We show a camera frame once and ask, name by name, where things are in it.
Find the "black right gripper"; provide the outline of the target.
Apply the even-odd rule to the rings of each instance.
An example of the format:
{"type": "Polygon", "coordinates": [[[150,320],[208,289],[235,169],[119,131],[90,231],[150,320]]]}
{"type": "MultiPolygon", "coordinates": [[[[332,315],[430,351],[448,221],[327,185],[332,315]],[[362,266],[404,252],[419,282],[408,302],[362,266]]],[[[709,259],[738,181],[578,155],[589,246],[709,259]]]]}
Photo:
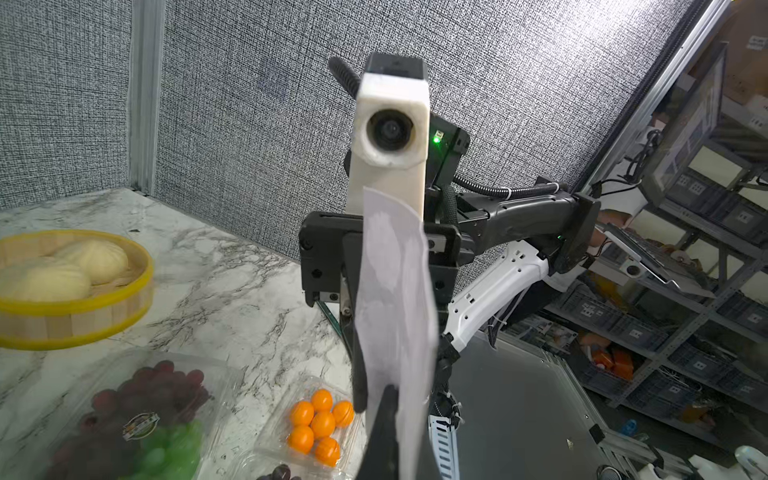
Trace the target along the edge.
{"type": "MultiPolygon", "coordinates": [[[[474,260],[474,241],[453,225],[427,223],[429,271],[439,312],[453,298],[459,268],[474,260]]],[[[305,301],[340,303],[341,326],[352,365],[352,402],[356,413],[367,409],[365,361],[356,321],[357,293],[363,247],[363,218],[312,212],[299,230],[302,288],[305,301]]]]}

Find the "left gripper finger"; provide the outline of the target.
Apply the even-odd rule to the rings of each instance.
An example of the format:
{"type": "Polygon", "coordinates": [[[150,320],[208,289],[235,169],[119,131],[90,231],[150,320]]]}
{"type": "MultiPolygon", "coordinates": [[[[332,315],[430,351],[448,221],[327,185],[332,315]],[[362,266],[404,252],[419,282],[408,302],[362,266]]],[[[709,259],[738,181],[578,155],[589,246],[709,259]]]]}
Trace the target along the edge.
{"type": "Polygon", "coordinates": [[[399,445],[396,431],[399,391],[388,385],[382,394],[356,480],[397,480],[399,445]]]}

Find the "white sticker sheet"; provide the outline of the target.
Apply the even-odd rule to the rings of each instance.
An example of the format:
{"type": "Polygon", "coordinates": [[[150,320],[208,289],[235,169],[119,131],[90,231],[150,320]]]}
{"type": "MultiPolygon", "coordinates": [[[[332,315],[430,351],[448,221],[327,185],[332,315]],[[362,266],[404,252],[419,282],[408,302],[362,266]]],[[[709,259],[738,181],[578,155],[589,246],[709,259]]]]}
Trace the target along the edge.
{"type": "Polygon", "coordinates": [[[418,473],[439,342],[423,222],[404,202],[363,191],[356,321],[368,387],[368,437],[384,389],[399,391],[399,478],[418,473]]]}

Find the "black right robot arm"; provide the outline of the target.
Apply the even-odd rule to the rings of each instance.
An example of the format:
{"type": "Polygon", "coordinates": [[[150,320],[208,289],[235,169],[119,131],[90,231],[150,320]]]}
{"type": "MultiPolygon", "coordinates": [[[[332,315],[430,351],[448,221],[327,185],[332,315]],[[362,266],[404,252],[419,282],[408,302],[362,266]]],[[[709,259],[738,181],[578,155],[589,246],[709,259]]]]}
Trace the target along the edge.
{"type": "Polygon", "coordinates": [[[338,57],[328,67],[356,103],[354,137],[343,163],[349,190],[345,212],[314,211],[299,230],[306,300],[339,304],[341,335],[353,365],[353,404],[364,411],[369,389],[355,313],[362,190],[384,189],[406,201],[421,215],[429,243],[440,329],[432,394],[446,395],[452,365],[503,305],[583,259],[598,202],[542,178],[531,187],[509,188],[459,175],[470,138],[429,109],[422,60],[374,53],[362,75],[338,57]]]}

